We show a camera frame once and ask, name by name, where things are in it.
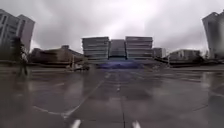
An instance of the road marking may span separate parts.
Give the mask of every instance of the road marking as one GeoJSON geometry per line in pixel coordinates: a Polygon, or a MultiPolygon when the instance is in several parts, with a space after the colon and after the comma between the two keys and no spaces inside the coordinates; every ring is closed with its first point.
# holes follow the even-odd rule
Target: road marking
{"type": "Polygon", "coordinates": [[[80,124],[81,124],[81,120],[75,120],[71,128],[79,128],[80,124]]]}
{"type": "Polygon", "coordinates": [[[33,106],[33,108],[37,109],[39,111],[42,111],[42,112],[46,112],[46,113],[51,114],[51,115],[59,115],[59,116],[63,117],[63,119],[67,119],[73,112],[75,112],[89,98],[90,95],[92,95],[93,92],[95,92],[96,89],[98,89],[102,85],[103,82],[104,82],[104,80],[100,81],[98,86],[96,88],[94,88],[93,91],[90,92],[89,95],[86,96],[86,98],[83,99],[78,106],[76,106],[74,109],[70,109],[70,110],[68,110],[64,113],[51,112],[51,111],[48,111],[46,109],[43,109],[43,108],[40,108],[40,107],[37,107],[37,106],[33,106]]]}
{"type": "Polygon", "coordinates": [[[133,127],[133,128],[141,128],[141,126],[140,126],[140,124],[139,124],[138,121],[133,122],[133,123],[132,123],[132,127],[133,127]]]}
{"type": "Polygon", "coordinates": [[[88,98],[89,98],[89,96],[90,95],[92,95],[93,94],[93,92],[95,92],[102,84],[103,84],[103,82],[104,82],[104,80],[102,80],[102,81],[100,81],[99,82],[99,84],[98,84],[98,86],[96,87],[96,88],[94,88],[93,89],[93,91],[91,91],[90,93],[89,93],[89,95],[87,95],[86,96],[86,98],[85,99],[83,99],[82,101],[81,101],[81,103],[77,106],[77,107],[75,107],[74,109],[71,109],[71,110],[68,110],[67,112],[65,112],[65,113],[63,113],[62,114],[62,117],[64,118],[64,119],[67,119],[72,113],[74,113],[88,98]]]}

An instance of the cloudy sky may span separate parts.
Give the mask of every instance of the cloudy sky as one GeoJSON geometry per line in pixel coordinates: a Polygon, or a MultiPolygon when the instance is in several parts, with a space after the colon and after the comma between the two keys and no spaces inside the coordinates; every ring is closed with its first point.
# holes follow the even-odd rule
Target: cloudy sky
{"type": "Polygon", "coordinates": [[[88,36],[152,36],[154,47],[207,49],[201,19],[223,0],[0,0],[0,8],[36,21],[32,48],[69,44],[82,52],[88,36]]]}

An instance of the office building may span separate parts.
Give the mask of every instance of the office building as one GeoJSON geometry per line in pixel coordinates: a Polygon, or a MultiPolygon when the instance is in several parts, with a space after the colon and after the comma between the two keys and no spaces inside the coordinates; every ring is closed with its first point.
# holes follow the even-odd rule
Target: office building
{"type": "Polygon", "coordinates": [[[152,37],[126,37],[128,60],[150,60],[153,57],[152,37]]]}
{"type": "Polygon", "coordinates": [[[181,49],[169,54],[172,61],[194,61],[200,57],[199,50],[181,49]]]}
{"type": "Polygon", "coordinates": [[[166,49],[165,48],[153,48],[153,57],[154,58],[166,57],[166,49]]]}
{"type": "Polygon", "coordinates": [[[211,59],[224,58],[224,12],[211,13],[202,19],[211,59]]]}
{"type": "Polygon", "coordinates": [[[113,58],[126,59],[125,40],[113,39],[110,41],[109,57],[110,59],[113,58]]]}
{"type": "Polygon", "coordinates": [[[105,62],[109,56],[109,37],[83,38],[83,53],[90,63],[105,62]]]}
{"type": "Polygon", "coordinates": [[[15,17],[0,9],[0,45],[9,46],[14,37],[20,37],[29,51],[34,24],[33,20],[24,15],[15,17]]]}
{"type": "Polygon", "coordinates": [[[69,48],[68,45],[63,45],[58,49],[41,50],[33,49],[30,55],[30,61],[34,63],[71,63],[83,60],[83,55],[69,48]]]}

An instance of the tall building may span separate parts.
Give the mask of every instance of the tall building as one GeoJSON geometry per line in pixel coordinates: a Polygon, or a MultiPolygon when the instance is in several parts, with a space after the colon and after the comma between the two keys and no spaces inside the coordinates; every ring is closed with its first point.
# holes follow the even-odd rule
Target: tall building
{"type": "Polygon", "coordinates": [[[33,20],[24,15],[15,17],[0,9],[0,45],[8,46],[14,37],[20,37],[29,51],[34,24],[33,20]]]}
{"type": "Polygon", "coordinates": [[[149,60],[153,57],[152,37],[126,37],[128,60],[149,60]]]}
{"type": "Polygon", "coordinates": [[[109,37],[83,38],[83,53],[89,62],[98,63],[108,60],[109,56],[109,37]]]}
{"type": "Polygon", "coordinates": [[[125,40],[113,39],[110,41],[109,57],[110,58],[118,57],[126,59],[125,40]]]}
{"type": "Polygon", "coordinates": [[[166,57],[166,49],[164,49],[164,48],[153,48],[153,57],[155,57],[155,58],[166,57]]]}
{"type": "Polygon", "coordinates": [[[210,58],[224,58],[224,12],[211,13],[202,19],[207,36],[210,58]]]}

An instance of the glass window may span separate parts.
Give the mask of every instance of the glass window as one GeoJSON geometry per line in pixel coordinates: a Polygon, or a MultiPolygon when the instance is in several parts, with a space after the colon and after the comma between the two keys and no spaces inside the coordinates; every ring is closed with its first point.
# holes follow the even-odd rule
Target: glass window
{"type": "Polygon", "coordinates": [[[0,14],[0,20],[2,19],[2,14],[0,14]]]}
{"type": "Polygon", "coordinates": [[[6,16],[4,16],[2,24],[5,24],[5,21],[6,21],[6,16]]]}
{"type": "Polygon", "coordinates": [[[0,36],[2,35],[2,28],[0,28],[0,36]]]}
{"type": "Polygon", "coordinates": [[[22,24],[20,26],[20,30],[19,30],[19,37],[22,37],[22,33],[23,33],[23,29],[24,29],[24,26],[25,26],[25,20],[22,21],[22,24]]]}

